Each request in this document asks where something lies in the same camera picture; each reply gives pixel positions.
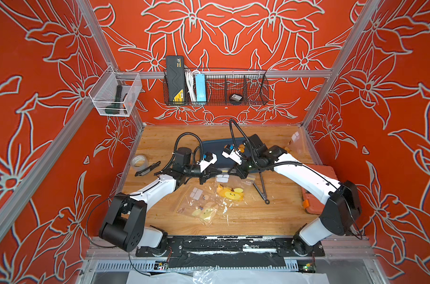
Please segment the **clear bag yellow dog print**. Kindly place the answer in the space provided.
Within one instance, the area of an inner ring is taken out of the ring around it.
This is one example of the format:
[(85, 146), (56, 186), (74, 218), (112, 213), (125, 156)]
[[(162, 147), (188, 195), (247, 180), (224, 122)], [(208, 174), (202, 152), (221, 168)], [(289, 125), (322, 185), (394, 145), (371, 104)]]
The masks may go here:
[(304, 152), (306, 151), (306, 142), (301, 130), (297, 130), (295, 133), (292, 134), (285, 149), (289, 153), (304, 154)]

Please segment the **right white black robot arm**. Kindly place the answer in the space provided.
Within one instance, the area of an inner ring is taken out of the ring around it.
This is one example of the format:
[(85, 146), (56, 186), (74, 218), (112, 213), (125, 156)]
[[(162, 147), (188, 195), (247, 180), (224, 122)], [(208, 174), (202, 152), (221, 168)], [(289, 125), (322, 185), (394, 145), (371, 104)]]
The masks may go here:
[(251, 171), (271, 170), (309, 191), (324, 206), (315, 220), (294, 234), (291, 247), (298, 255), (310, 253), (318, 242), (331, 235), (346, 235), (356, 225), (361, 207), (354, 183), (330, 178), (300, 162), (282, 147), (267, 147), (256, 134), (248, 137), (242, 131), (241, 135), (246, 153), (241, 152), (236, 141), (223, 150), (223, 156), (234, 161), (233, 170), (238, 177), (246, 178)]

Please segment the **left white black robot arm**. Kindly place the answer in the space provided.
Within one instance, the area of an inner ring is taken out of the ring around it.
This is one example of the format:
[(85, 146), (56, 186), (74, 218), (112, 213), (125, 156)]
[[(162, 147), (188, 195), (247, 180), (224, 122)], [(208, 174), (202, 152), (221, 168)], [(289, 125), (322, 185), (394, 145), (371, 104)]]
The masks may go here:
[[(178, 147), (178, 143), (185, 136), (197, 139), (199, 161), (196, 161), (191, 149)], [(147, 212), (190, 179), (198, 179), (202, 185), (221, 174), (221, 171), (214, 167), (216, 162), (217, 156), (204, 151), (199, 136), (191, 132), (179, 135), (170, 161), (157, 173), (156, 180), (133, 194), (119, 193), (113, 197), (99, 229), (99, 237), (128, 253), (138, 247), (148, 247), (159, 254), (164, 253), (168, 249), (168, 235), (162, 229), (145, 225)]]

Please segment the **metal kitchen tongs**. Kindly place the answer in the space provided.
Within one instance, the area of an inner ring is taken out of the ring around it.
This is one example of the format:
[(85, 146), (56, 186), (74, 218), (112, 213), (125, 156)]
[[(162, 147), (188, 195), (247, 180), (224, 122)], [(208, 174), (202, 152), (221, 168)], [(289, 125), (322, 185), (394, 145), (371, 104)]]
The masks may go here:
[(265, 181), (263, 179), (262, 173), (259, 173), (259, 181), (261, 186), (258, 185), (257, 181), (254, 181), (252, 183), (252, 185), (254, 186), (254, 188), (257, 190), (258, 194), (261, 196), (261, 198), (263, 199), (263, 201), (269, 205), (270, 204), (270, 200), (268, 199), (267, 196), (267, 192), (266, 192), (266, 187), (265, 187)]

